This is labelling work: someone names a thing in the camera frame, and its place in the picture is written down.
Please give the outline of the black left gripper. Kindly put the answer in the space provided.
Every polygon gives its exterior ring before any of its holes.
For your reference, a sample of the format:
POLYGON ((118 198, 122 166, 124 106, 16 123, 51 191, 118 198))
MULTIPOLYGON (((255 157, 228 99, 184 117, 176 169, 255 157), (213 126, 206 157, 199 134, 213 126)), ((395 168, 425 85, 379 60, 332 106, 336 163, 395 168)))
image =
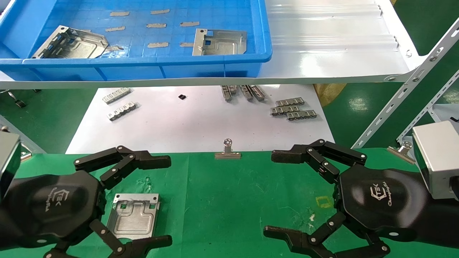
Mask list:
POLYGON ((1 200, 1 248, 41 248, 56 244, 45 258, 72 258, 67 250, 91 233, 110 248, 109 258, 145 258, 149 251, 172 245, 163 235, 121 243, 101 222, 105 190, 113 189, 136 169, 163 169, 171 157, 118 146, 74 161, 77 172, 15 178, 1 200), (100 176, 90 172, 113 165, 100 176))

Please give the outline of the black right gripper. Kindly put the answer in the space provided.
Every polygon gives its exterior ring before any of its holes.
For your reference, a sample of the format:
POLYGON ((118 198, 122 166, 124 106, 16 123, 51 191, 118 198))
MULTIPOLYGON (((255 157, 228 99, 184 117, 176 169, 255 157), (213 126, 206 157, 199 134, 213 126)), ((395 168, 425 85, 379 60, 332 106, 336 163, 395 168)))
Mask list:
POLYGON ((383 258, 390 248, 379 237, 457 248, 458 201, 434 199, 420 173, 370 169, 366 155, 324 139, 290 150, 273 150, 274 163, 308 164, 335 189, 337 212, 313 234, 265 226, 264 236, 283 240, 292 253, 311 258, 383 258), (350 166, 342 172, 328 160, 350 166), (368 245, 333 253, 323 242, 343 224, 368 245))

